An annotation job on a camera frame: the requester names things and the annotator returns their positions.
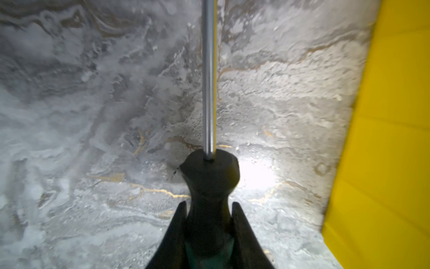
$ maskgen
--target screwdriver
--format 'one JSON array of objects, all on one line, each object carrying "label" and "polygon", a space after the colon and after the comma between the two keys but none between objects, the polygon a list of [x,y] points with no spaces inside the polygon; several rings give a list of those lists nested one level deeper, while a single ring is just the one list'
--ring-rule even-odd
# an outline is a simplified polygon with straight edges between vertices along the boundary
[{"label": "screwdriver", "polygon": [[237,158],[216,149],[217,0],[202,3],[203,149],[179,166],[191,193],[176,209],[147,269],[273,269],[239,203],[228,196],[240,179]]}]

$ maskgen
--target gold vein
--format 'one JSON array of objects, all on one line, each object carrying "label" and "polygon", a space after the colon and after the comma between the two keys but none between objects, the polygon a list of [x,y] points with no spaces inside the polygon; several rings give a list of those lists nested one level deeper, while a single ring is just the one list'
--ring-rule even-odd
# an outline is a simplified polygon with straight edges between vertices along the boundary
[{"label": "gold vein", "polygon": [[174,213],[173,210],[165,211],[158,214],[158,217],[162,219],[169,219],[173,215],[173,213]]},{"label": "gold vein", "polygon": [[99,179],[107,182],[122,182],[126,173],[113,173],[110,176],[88,176],[90,178]]},{"label": "gold vein", "polygon": [[271,132],[267,131],[266,126],[263,126],[263,130],[264,130],[264,134],[265,134],[266,136],[273,137],[273,134],[272,134]]},{"label": "gold vein", "polygon": [[143,185],[136,184],[136,183],[129,183],[129,185],[134,187],[134,188],[141,188],[140,193],[136,196],[130,197],[129,198],[130,200],[135,200],[135,199],[141,197],[144,192],[161,192],[161,193],[167,194],[173,198],[191,198],[191,196],[189,196],[187,194],[173,194],[173,193],[171,193],[165,189],[148,189],[148,188],[145,188]]},{"label": "gold vein", "polygon": [[139,147],[136,149],[135,153],[133,153],[134,156],[137,156],[137,154],[139,153],[139,151],[141,151],[142,149],[146,148],[146,146],[144,147],[143,144],[145,143],[145,138],[142,135],[142,131],[140,131],[140,129],[138,129],[139,131]]},{"label": "gold vein", "polygon": [[266,254],[266,257],[273,262],[273,254],[266,248],[263,248],[263,253]]},{"label": "gold vein", "polygon": [[275,193],[275,191],[277,189],[279,189],[279,187],[282,184],[285,184],[285,183],[282,182],[282,183],[276,184],[268,193],[266,193],[266,195],[264,197],[262,197],[260,199],[255,199],[255,198],[254,199],[249,199],[248,201],[250,201],[250,202],[258,202],[260,204],[264,204],[265,202],[267,202],[269,200],[270,197],[272,197],[272,195]]}]

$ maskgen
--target bright spot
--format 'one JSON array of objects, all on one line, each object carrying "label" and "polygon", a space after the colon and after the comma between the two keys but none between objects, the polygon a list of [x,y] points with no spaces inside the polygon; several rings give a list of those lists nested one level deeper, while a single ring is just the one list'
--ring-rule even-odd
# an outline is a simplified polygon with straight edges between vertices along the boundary
[{"label": "bright spot", "polygon": [[271,188],[276,184],[276,175],[270,167],[271,164],[262,159],[240,160],[240,181],[247,189]]}]

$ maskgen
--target screwdriver shaft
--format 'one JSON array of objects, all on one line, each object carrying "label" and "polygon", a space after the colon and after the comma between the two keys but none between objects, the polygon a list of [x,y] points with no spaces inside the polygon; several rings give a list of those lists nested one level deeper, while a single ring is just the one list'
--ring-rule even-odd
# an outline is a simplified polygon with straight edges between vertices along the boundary
[{"label": "screwdriver shaft", "polygon": [[216,34],[217,0],[202,1],[203,34],[203,150],[206,160],[216,152]]}]

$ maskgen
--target stone texture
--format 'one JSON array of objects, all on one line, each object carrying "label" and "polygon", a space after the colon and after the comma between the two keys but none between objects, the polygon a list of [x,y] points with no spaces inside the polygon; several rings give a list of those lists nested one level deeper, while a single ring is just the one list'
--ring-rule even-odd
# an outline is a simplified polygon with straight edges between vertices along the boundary
[{"label": "stone texture", "polygon": [[[219,0],[218,144],[277,268],[320,234],[377,0]],[[0,3],[0,267],[138,268],[201,144],[200,2]]]}]

